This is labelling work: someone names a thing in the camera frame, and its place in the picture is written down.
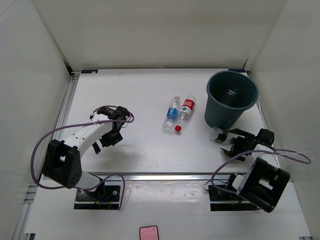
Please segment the clear crushed plastic bottle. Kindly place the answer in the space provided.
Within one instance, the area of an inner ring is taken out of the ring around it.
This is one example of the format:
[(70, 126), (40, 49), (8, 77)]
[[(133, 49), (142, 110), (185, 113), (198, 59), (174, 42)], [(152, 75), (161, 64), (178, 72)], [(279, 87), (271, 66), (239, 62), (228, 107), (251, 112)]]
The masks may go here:
[(218, 127), (213, 127), (210, 133), (210, 139), (212, 141), (223, 145), (231, 144), (232, 138), (235, 136), (235, 134)]

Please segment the black label plastic bottle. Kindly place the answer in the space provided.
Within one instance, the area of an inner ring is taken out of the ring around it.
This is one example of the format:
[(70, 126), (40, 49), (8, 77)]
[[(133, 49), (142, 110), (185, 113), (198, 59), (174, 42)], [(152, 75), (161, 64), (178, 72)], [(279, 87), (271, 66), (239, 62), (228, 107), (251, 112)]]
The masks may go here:
[(228, 107), (233, 107), (238, 95), (236, 91), (227, 88), (220, 99), (220, 103)]

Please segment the blue label water bottle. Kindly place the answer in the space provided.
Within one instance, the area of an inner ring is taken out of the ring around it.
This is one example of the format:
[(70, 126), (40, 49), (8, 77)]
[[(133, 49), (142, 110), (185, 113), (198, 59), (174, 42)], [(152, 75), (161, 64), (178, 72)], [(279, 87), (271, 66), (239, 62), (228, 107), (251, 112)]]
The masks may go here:
[(176, 95), (169, 102), (166, 116), (162, 124), (162, 131), (165, 134), (173, 133), (176, 126), (177, 119), (178, 119), (180, 107), (181, 107), (181, 98), (180, 96)]

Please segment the red label water bottle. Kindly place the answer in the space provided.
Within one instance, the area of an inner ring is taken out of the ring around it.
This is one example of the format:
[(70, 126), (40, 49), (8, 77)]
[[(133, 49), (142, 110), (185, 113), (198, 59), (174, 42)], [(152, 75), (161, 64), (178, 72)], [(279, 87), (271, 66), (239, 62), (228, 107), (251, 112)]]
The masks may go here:
[(196, 98), (193, 95), (188, 95), (184, 100), (177, 116), (177, 121), (174, 128), (176, 133), (180, 134), (186, 127), (191, 118), (195, 105)]

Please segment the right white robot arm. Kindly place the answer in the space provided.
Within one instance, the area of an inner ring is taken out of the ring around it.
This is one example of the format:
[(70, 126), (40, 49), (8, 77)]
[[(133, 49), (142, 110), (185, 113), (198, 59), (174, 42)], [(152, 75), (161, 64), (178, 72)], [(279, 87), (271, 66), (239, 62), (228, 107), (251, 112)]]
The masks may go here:
[(229, 150), (223, 149), (224, 154), (238, 161), (252, 157), (253, 163), (244, 176), (232, 174), (225, 186), (224, 193), (230, 200), (242, 198), (267, 213), (272, 212), (284, 192), (290, 174), (263, 159), (266, 151), (272, 150), (275, 134), (267, 129), (260, 129), (257, 135), (235, 128), (217, 131), (216, 141), (229, 141)]

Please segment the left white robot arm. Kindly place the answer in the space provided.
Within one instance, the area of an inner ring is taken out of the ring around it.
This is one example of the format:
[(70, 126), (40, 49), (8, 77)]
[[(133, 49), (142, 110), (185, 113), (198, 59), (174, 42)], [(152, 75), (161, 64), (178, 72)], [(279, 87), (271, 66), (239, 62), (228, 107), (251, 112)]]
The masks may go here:
[(114, 146), (123, 137), (124, 124), (134, 119), (122, 106), (102, 106), (94, 110), (89, 122), (63, 140), (52, 140), (47, 147), (42, 174), (67, 189), (83, 190), (93, 200), (105, 195), (102, 179), (82, 169), (81, 158), (89, 148), (98, 154), (103, 147)]

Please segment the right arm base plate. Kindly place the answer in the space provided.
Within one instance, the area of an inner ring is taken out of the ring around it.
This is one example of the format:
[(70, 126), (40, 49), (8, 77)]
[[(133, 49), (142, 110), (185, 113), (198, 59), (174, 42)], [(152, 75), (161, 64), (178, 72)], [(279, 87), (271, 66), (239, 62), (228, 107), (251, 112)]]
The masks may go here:
[(241, 212), (258, 211), (257, 206), (243, 200), (241, 197), (213, 187), (210, 180), (203, 185), (203, 190), (209, 194), (211, 212)]

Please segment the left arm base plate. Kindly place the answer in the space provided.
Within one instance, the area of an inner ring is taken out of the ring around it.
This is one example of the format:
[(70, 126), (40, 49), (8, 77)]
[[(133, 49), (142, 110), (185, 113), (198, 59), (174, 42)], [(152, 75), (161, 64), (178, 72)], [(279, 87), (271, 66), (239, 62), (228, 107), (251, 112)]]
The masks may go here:
[(119, 210), (122, 186), (120, 183), (104, 183), (95, 192), (77, 190), (74, 210)]

